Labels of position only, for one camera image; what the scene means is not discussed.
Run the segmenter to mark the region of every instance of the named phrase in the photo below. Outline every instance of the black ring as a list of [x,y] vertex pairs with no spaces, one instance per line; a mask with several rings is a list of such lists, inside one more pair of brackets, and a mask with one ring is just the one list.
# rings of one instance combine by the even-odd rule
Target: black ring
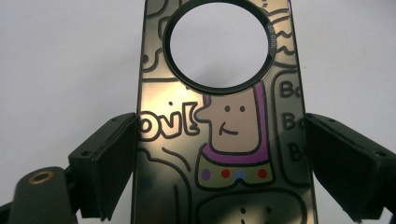
[[[267,39],[268,39],[268,54],[267,58],[265,59],[264,64],[262,65],[262,68],[259,70],[259,72],[251,77],[249,80],[235,85],[231,87],[226,87],[226,88],[215,88],[215,87],[208,87],[205,85],[201,85],[195,81],[192,81],[189,79],[186,75],[184,75],[180,69],[178,69],[177,65],[175,64],[175,61],[172,57],[171,54],[171,48],[170,48],[170,42],[171,42],[171,36],[172,33],[175,29],[175,26],[177,22],[190,10],[199,7],[204,4],[208,3],[228,3],[232,4],[238,7],[242,7],[248,12],[250,12],[254,17],[256,17],[259,22],[262,24],[262,27],[265,30],[265,33],[267,33]],[[211,95],[223,95],[223,94],[232,94],[232,93],[237,93],[240,91],[244,91],[249,87],[252,87],[256,83],[258,83],[264,75],[268,72],[271,63],[273,62],[276,54],[276,34],[273,28],[272,23],[268,20],[266,15],[255,5],[250,3],[247,0],[242,0],[242,1],[235,1],[235,0],[191,0],[187,3],[185,3],[181,8],[179,8],[175,14],[172,16],[172,18],[169,20],[169,22],[166,25],[164,35],[163,35],[163,55],[165,57],[165,60],[167,61],[170,69],[172,72],[186,85],[188,85],[190,88],[198,90],[200,92],[208,93]]]

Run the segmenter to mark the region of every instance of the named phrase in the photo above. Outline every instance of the gray surface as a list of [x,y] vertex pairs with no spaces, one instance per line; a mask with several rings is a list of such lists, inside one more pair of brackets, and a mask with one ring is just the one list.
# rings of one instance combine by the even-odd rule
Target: gray surface
[[[396,2],[292,4],[306,111],[395,151]],[[135,111],[143,11],[142,0],[0,2],[0,204],[25,174],[65,168],[108,119]],[[320,223],[353,223],[316,191]],[[129,223],[130,206],[128,186],[111,223]]]

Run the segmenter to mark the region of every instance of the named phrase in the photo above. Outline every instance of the cartoon mouth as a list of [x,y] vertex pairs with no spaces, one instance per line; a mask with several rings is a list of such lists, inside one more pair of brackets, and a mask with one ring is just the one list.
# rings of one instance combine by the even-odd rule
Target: cartoon mouth
[[234,132],[234,131],[225,129],[224,126],[225,126],[225,121],[221,124],[220,130],[219,130],[219,135],[222,135],[223,133],[232,134],[232,135],[238,134],[238,132]]

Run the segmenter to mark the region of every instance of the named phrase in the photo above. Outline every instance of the engraved metal plate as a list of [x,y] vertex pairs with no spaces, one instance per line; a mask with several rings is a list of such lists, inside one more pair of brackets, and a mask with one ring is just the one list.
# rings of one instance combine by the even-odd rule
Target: engraved metal plate
[[[221,2],[254,15],[268,54],[244,83],[213,88],[177,68],[178,20]],[[147,0],[132,223],[317,223],[289,0]]]

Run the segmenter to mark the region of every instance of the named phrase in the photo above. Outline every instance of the circular hole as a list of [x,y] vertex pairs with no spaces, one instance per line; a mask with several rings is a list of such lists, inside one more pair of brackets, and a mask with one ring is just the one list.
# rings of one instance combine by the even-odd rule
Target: circular hole
[[377,157],[386,157],[387,156],[387,154],[383,151],[377,151],[377,152],[375,152],[375,155]]
[[88,150],[81,152],[81,156],[89,156],[89,155],[91,155],[91,152]]
[[41,183],[44,183],[44,182],[48,181],[52,177],[53,177],[53,172],[52,171],[43,171],[43,172],[40,172],[38,174],[32,175],[29,178],[28,182],[30,184],[37,185],[37,184],[41,184]]
[[204,4],[183,15],[170,39],[179,71],[209,88],[247,82],[263,68],[268,38],[263,25],[243,7]]

